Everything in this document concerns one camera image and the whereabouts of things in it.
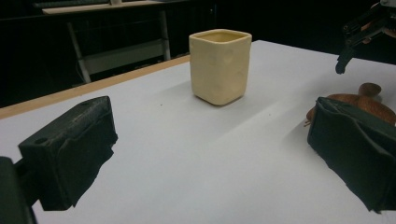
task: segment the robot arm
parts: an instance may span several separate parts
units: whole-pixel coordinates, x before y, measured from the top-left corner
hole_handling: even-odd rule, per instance
[[[365,39],[374,39],[383,34],[385,29],[396,28],[396,0],[381,0],[381,2],[358,18],[348,22],[343,27],[345,47],[338,57],[335,66],[337,74],[345,73],[347,64],[354,57],[354,49]],[[370,23],[367,29],[362,26]]]

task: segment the ceramic cup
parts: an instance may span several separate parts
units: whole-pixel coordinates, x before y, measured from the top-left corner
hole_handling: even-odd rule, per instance
[[[189,36],[192,92],[226,105],[247,88],[251,34],[216,29]]]

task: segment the table surface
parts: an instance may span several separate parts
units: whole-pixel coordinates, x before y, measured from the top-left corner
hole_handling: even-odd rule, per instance
[[[250,56],[246,94],[226,106],[192,94],[184,58],[0,119],[1,155],[16,162],[18,143],[72,106],[111,99],[115,154],[76,207],[43,212],[36,203],[37,221],[394,223],[396,212],[369,212],[328,168],[307,144],[304,122],[319,96],[356,93],[364,82],[379,84],[383,103],[396,108],[396,66],[353,59],[340,76],[337,55],[265,41],[253,42]]]

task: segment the wooden table edge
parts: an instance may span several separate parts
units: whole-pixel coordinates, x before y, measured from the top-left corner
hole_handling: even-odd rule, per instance
[[[176,66],[182,63],[187,63],[189,61],[190,61],[190,55],[187,55],[163,63],[156,63],[151,66],[136,69],[134,71],[120,74],[114,77],[109,77],[98,81],[94,81],[92,83],[88,83],[65,91],[55,92],[53,94],[35,98],[33,100],[29,100],[26,102],[6,106],[0,108],[0,119],[9,118],[30,110],[38,109],[46,105],[56,104],[61,101],[65,101],[92,91],[98,91],[103,88],[113,86],[124,81],[128,81],[137,77],[142,77],[150,73],[154,73],[172,66]]]

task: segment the yellow cup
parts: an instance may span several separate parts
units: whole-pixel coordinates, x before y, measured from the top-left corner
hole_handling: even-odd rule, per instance
[[[226,105],[246,91],[251,34],[216,29],[189,36],[192,92]]]

